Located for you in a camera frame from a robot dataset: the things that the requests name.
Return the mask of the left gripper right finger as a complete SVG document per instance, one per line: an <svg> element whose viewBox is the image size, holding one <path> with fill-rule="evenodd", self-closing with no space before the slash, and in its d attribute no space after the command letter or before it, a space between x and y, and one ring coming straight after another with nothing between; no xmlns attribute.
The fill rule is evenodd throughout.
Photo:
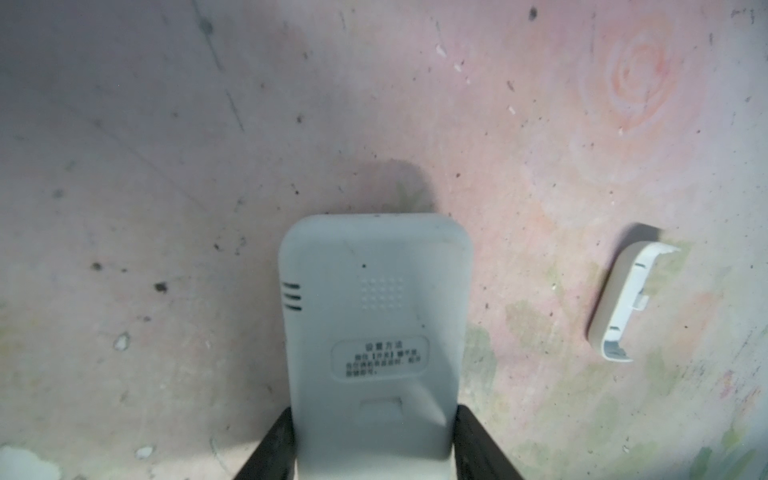
<svg viewBox="0 0 768 480"><path fill-rule="evenodd" d="M458 480L524 479L466 405L457 407L452 441Z"/></svg>

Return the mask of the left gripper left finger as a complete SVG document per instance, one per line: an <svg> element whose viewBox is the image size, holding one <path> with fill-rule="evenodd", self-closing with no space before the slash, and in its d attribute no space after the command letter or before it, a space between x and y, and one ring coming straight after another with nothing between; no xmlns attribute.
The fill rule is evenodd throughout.
<svg viewBox="0 0 768 480"><path fill-rule="evenodd" d="M292 480L295 476L296 440L291 408L273 423L234 480Z"/></svg>

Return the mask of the white remote control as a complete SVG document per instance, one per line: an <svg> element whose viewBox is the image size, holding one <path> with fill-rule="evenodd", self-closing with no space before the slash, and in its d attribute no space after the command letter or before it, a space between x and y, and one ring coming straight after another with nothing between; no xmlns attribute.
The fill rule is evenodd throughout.
<svg viewBox="0 0 768 480"><path fill-rule="evenodd" d="M301 479L447 479L472 241L435 213L315 215L278 255Z"/></svg>

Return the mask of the white battery cover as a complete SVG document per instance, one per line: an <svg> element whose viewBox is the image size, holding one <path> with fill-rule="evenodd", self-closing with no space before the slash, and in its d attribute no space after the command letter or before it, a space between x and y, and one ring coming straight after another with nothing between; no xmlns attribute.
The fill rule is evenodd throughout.
<svg viewBox="0 0 768 480"><path fill-rule="evenodd" d="M656 259L679 251L679 247L670 244L641 241L627 246L618 255L587 332L590 346L603 360L632 361L620 345L629 319L648 304L649 296L644 288Z"/></svg>

